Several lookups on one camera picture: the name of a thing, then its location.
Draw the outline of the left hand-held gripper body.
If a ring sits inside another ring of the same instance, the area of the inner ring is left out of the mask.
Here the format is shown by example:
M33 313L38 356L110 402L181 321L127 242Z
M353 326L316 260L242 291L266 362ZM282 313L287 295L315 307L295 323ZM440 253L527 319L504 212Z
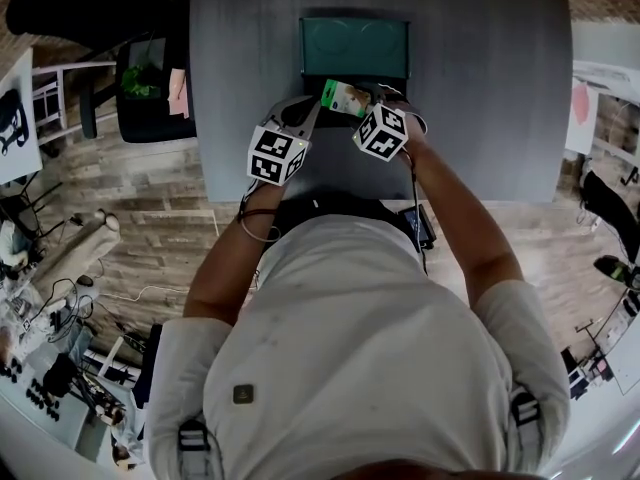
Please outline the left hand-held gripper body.
M302 167L310 146L309 126L287 127L274 118L254 129L247 156L247 175L283 186Z

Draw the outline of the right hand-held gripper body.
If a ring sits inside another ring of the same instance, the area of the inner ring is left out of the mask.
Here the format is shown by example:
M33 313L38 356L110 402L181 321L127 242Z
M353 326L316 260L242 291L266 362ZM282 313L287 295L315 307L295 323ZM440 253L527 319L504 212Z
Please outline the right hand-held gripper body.
M405 113L377 103L354 133L353 140L361 152L390 161L408 140Z

